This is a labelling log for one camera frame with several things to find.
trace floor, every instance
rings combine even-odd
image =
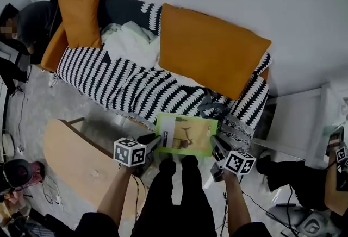
[[[27,58],[22,57],[20,66],[25,69]],[[104,148],[113,149],[113,139],[118,136],[127,135],[127,121],[121,116],[118,116],[111,111],[105,111],[94,101],[80,93],[73,87],[58,81],[53,88],[48,87],[49,74],[42,73],[37,67],[33,67],[28,84],[20,84],[25,91],[25,99],[23,93],[17,93],[10,98],[7,112],[7,130],[11,133],[16,146],[19,144],[18,123],[20,121],[21,105],[23,101],[22,121],[20,123],[21,145],[25,148],[23,156],[19,154],[16,157],[24,157],[28,161],[40,160],[45,163],[42,150],[42,136],[45,130],[45,125],[49,119],[65,119],[73,120],[79,117],[86,118],[87,127],[86,133],[89,133],[94,142],[99,143]],[[259,154],[263,150],[262,147],[254,145],[251,147],[251,152],[254,155]],[[276,161],[281,160],[296,160],[293,157],[282,153],[274,153]],[[202,173],[202,181],[204,191],[208,201],[212,206],[215,225],[219,227],[222,224],[223,209],[225,201],[223,192],[225,191],[224,183],[207,183],[209,182],[210,168],[213,158],[202,158],[200,161],[200,170]],[[70,189],[63,181],[61,181],[55,173],[46,165],[47,174],[57,184],[61,200],[60,204],[53,202],[49,204],[44,196],[42,185],[38,184],[26,190],[33,195],[33,198],[28,198],[31,205],[42,214],[51,214],[60,219],[70,228],[75,228],[82,214],[87,211],[95,211],[93,206],[83,200],[77,193]],[[156,175],[156,167],[151,168],[149,173],[143,178],[146,186],[149,186],[151,179]],[[57,196],[54,191],[55,185],[51,180],[46,180],[44,184],[45,192],[51,194],[53,199]],[[181,169],[177,164],[177,172],[173,177],[173,202],[179,204],[182,195],[181,187]],[[241,187],[245,193],[252,196],[253,199],[264,209],[269,209],[274,205],[272,202],[276,191],[273,193],[267,192],[264,187],[263,176],[257,173],[256,169],[245,176],[241,183]],[[281,190],[277,203],[286,203],[290,191],[288,188]],[[278,222],[268,218],[259,206],[256,206],[250,198],[245,197],[252,221],[264,222],[272,236],[281,236],[280,232],[285,228]],[[130,236],[134,224],[134,219],[121,221],[120,236]],[[228,236],[227,228],[224,228],[223,236]]]

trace wooden table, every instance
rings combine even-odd
[[[43,137],[45,158],[53,171],[76,193],[98,208],[119,171],[112,154],[98,147],[73,127],[83,118],[67,122],[49,120]],[[139,178],[138,212],[146,197]],[[122,217],[135,216],[136,181],[131,178],[127,189]]]

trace black clothing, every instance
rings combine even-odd
[[[348,236],[348,225],[347,225],[347,221],[348,221],[348,209],[346,211],[346,213],[344,213],[343,215],[343,220],[345,221],[343,230],[341,232],[340,237],[347,237]]]
[[[17,16],[18,39],[28,48],[51,30],[56,7],[50,1],[37,1]]]
[[[46,48],[61,24],[58,0],[37,1],[22,9],[17,17],[18,40],[34,46],[31,64],[40,64]]]
[[[160,164],[160,172],[151,184],[145,205],[132,230],[132,237],[216,236],[213,212],[203,192],[197,164],[198,161],[193,156],[186,156],[182,160],[181,205],[173,205],[172,202],[172,176],[176,164],[170,159]],[[84,214],[76,233],[78,236],[119,236],[117,226],[111,218],[99,213]],[[242,226],[233,236],[253,235],[271,236],[260,222]]]
[[[327,170],[317,170],[305,166],[304,161],[282,161],[276,163],[270,156],[256,162],[259,173],[267,176],[270,191],[290,184],[306,209],[325,211],[325,181]],[[337,173],[337,190],[348,191],[346,172]]]
[[[7,86],[7,91],[11,95],[16,91],[16,85],[13,80],[27,82],[27,72],[19,69],[10,60],[0,58],[0,76]]]

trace picture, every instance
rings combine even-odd
[[[211,156],[210,137],[216,134],[218,121],[159,113],[156,134],[162,136],[160,152]]]

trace hand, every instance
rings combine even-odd
[[[224,169],[223,170],[223,174],[222,174],[223,179],[225,180],[225,182],[238,182],[238,177],[232,173],[231,171]]]
[[[136,169],[136,166],[128,167],[126,165],[120,164],[120,171],[124,173],[132,174]]]

